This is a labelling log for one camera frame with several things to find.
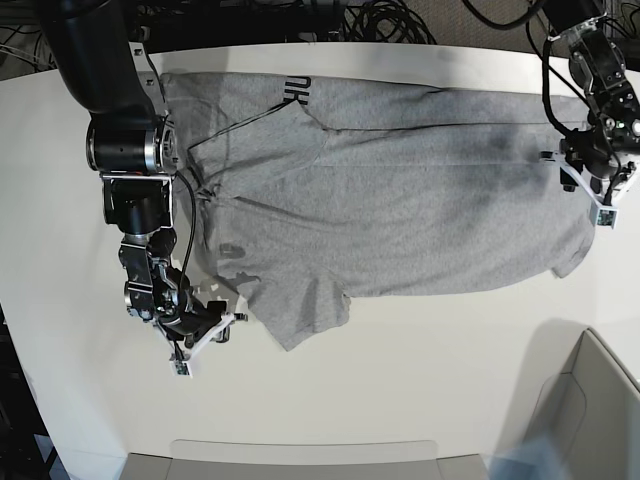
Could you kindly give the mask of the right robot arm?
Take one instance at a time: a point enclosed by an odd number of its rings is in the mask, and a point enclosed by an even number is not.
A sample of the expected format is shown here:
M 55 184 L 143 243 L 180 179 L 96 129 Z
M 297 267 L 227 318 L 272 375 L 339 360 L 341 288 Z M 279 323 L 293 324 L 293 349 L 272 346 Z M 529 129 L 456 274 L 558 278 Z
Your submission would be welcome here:
M 130 43 L 116 1 L 38 1 L 35 11 L 67 89 L 91 117 L 86 158 L 102 181 L 105 222 L 123 235 L 127 311 L 163 336 L 185 375 L 207 343 L 226 342 L 246 317 L 224 301 L 202 303 L 185 267 L 172 264 L 173 187 L 185 177 L 168 108 L 149 95 L 163 91 L 155 66 Z

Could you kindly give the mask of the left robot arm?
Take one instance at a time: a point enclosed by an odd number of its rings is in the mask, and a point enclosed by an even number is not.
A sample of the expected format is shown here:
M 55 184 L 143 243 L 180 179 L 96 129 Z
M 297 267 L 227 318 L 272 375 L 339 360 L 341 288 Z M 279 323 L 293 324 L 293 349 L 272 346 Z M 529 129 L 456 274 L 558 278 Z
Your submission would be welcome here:
M 532 1 L 542 12 L 549 33 L 542 47 L 543 106 L 561 133 L 567 163 L 577 172 L 587 170 L 590 188 L 601 203 L 614 204 L 614 195 L 636 169 L 625 155 L 639 154 L 639 99 L 625 75 L 625 61 L 602 25 L 606 10 L 600 1 Z M 553 113 L 550 99 L 549 58 L 552 43 L 563 40 L 569 52 L 569 71 L 588 108 L 587 127 L 570 128 Z

